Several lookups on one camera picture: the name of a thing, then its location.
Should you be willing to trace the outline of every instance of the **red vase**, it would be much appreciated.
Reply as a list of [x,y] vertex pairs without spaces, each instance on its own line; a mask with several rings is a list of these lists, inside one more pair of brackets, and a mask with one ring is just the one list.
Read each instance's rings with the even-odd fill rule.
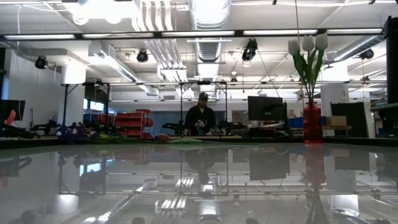
[[322,143],[321,109],[317,102],[308,102],[304,108],[304,140],[305,143]]

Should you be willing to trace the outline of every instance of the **dark jacket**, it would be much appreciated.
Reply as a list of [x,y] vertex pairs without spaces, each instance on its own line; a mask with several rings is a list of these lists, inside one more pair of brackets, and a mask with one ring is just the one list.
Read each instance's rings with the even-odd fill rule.
[[195,127],[195,123],[197,123],[198,120],[206,122],[206,125],[203,128],[205,133],[207,133],[211,128],[214,128],[216,125],[216,116],[214,111],[209,107],[205,107],[202,113],[200,111],[199,105],[196,105],[189,109],[187,117],[185,118],[185,126],[191,131],[191,135],[198,134],[198,129]]

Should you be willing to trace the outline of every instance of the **cardboard box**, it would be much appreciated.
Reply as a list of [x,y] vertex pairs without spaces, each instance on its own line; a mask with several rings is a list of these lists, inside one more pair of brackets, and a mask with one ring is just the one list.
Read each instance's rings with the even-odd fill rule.
[[331,116],[326,118],[327,126],[347,126],[346,116]]

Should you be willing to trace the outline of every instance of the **computer monitor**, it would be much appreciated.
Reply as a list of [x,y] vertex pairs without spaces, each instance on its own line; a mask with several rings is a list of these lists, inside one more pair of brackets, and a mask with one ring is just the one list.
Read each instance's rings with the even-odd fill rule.
[[24,100],[0,100],[0,122],[4,122],[11,113],[16,112],[15,121],[24,119],[25,101]]
[[248,96],[250,121],[284,121],[285,108],[282,98]]

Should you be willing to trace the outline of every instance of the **ceiling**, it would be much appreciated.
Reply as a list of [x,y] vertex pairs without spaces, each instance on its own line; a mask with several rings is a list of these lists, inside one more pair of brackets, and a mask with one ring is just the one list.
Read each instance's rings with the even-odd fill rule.
[[[296,8],[277,4],[270,5],[271,0],[257,1],[235,1],[232,0],[231,14],[229,17],[229,29],[296,29]],[[342,2],[364,2],[361,0],[298,0],[299,4],[329,4]],[[190,16],[187,10],[186,1],[172,1],[172,24],[175,30],[189,30]],[[61,4],[50,4],[59,12],[43,11],[51,10],[45,5],[24,5],[6,4],[0,0],[0,33],[48,33],[48,32],[116,32],[134,31],[130,19],[123,19],[118,24],[110,24],[104,19],[91,19],[83,26],[73,23],[72,15]],[[382,27],[388,16],[398,16],[397,4],[382,4],[376,1],[375,4],[360,4],[354,6],[335,7],[303,7],[297,8],[298,27],[301,29],[318,28],[358,28],[358,27]],[[359,36],[338,36],[329,37],[327,52],[336,52],[358,40]],[[257,82],[268,81],[266,69],[275,81],[298,80],[292,57],[287,52],[287,42],[291,37],[261,37],[257,38],[258,50],[261,58],[255,56],[249,68],[243,67],[241,58],[242,48],[246,45],[248,38],[231,38],[231,42],[225,43],[218,72],[218,80],[229,80],[231,72],[235,71],[238,81]],[[107,82],[122,82],[118,72],[111,67],[99,64],[94,57],[89,57],[85,50],[90,42],[88,41],[53,41],[53,42],[23,42],[22,47],[30,49],[51,49],[65,48],[80,56],[88,62],[88,77],[102,78]],[[142,40],[102,40],[102,46],[112,45],[116,49],[116,56],[132,71],[136,72],[139,79],[146,82],[159,82],[157,77],[157,62],[149,55],[146,63],[138,63],[136,54],[139,49],[145,48]],[[197,75],[197,66],[194,64],[195,49],[193,44],[188,44],[186,39],[177,39],[178,51],[187,67],[187,77],[194,78]],[[363,76],[366,73],[386,69],[386,44],[385,42],[372,48],[375,56],[370,62],[359,59],[348,59],[348,71],[350,79]],[[385,80],[385,76],[378,76],[377,79]],[[254,88],[254,85],[245,85],[245,88]],[[125,88],[120,90],[140,90],[139,88]]]

